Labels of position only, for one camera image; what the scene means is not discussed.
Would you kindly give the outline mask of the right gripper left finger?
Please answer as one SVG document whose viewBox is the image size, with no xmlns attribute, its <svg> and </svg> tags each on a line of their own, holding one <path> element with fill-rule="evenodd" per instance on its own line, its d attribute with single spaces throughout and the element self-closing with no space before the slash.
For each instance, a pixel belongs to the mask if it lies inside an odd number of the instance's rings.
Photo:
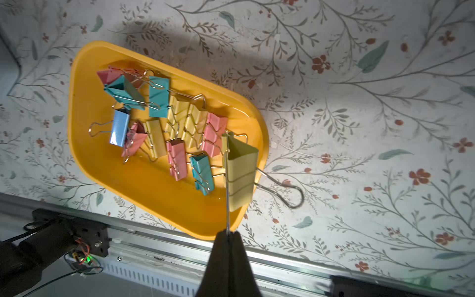
<svg viewBox="0 0 475 297">
<path fill-rule="evenodd" d="M 216 235 L 197 297 L 229 296 L 229 260 L 228 232 L 223 230 Z"/>
</svg>

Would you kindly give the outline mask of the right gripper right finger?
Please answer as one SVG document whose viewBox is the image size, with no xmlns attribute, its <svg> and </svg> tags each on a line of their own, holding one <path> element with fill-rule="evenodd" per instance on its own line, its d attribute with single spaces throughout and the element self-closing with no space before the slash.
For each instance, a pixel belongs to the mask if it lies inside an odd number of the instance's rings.
<svg viewBox="0 0 475 297">
<path fill-rule="evenodd" d="M 229 296 L 261 297 L 239 232 L 229 234 Z"/>
</svg>

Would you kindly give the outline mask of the yellow plastic storage box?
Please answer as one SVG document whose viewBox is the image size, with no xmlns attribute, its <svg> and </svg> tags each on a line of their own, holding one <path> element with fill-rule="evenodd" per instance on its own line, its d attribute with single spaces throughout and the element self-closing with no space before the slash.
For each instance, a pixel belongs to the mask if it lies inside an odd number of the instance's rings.
<svg viewBox="0 0 475 297">
<path fill-rule="evenodd" d="M 98 41 L 72 65 L 68 137 L 90 179 L 201 240 L 237 229 L 269 153 L 248 99 Z"/>
</svg>

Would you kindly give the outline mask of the dark teal binder clip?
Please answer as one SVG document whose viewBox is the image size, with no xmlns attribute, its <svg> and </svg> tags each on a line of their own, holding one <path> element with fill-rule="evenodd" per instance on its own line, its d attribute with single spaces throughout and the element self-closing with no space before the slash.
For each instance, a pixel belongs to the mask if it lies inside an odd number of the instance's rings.
<svg viewBox="0 0 475 297">
<path fill-rule="evenodd" d="M 162 109 L 155 103 L 146 102 L 144 96 L 124 75 L 120 75 L 111 83 L 105 84 L 104 91 L 112 96 L 118 103 L 122 103 L 128 110 L 145 110 L 145 107 L 149 107 L 152 110 Z"/>
</svg>

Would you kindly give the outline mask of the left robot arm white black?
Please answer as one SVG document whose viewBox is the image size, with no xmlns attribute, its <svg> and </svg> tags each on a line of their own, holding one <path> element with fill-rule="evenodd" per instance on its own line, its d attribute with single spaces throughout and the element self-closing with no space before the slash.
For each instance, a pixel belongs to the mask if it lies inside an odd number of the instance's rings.
<svg viewBox="0 0 475 297">
<path fill-rule="evenodd" d="M 65 224 L 52 221 L 1 242 L 1 296 L 14 297 L 39 283 L 42 272 L 78 247 Z"/>
</svg>

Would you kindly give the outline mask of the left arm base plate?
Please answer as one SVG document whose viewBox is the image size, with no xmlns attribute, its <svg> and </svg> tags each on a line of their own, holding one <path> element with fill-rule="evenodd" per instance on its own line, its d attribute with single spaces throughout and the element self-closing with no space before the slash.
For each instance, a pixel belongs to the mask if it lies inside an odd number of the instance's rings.
<svg viewBox="0 0 475 297">
<path fill-rule="evenodd" d="M 90 247 L 90 253 L 106 257 L 110 247 L 108 225 L 90 219 L 62 214 L 52 210 L 37 209 L 32 212 L 35 222 L 55 220 L 66 226 L 75 239 L 81 239 Z"/>
</svg>

